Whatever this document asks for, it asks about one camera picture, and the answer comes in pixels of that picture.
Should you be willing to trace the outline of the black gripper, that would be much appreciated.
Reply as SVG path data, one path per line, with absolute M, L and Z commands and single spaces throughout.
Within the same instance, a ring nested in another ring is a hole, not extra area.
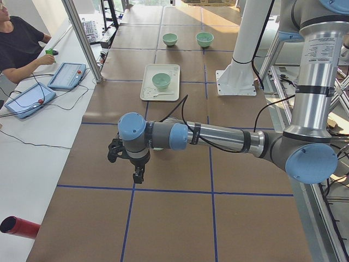
M 149 162 L 150 156 L 143 156 L 142 158 L 131 158 L 130 162 L 134 166 L 133 173 L 134 183 L 142 183 L 142 172 L 145 172 L 145 166 Z

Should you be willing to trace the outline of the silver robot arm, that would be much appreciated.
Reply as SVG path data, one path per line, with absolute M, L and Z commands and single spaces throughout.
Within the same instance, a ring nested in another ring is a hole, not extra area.
M 118 135 L 109 144 L 109 161 L 130 160 L 134 182 L 142 183 L 150 149 L 206 145 L 229 153 L 251 153 L 301 183 L 316 184 L 329 178 L 338 158 L 330 146 L 327 118 L 342 39 L 348 33 L 348 1 L 282 1 L 279 33 L 304 40 L 291 123 L 282 134 L 174 118 L 146 121 L 130 112 L 118 121 Z

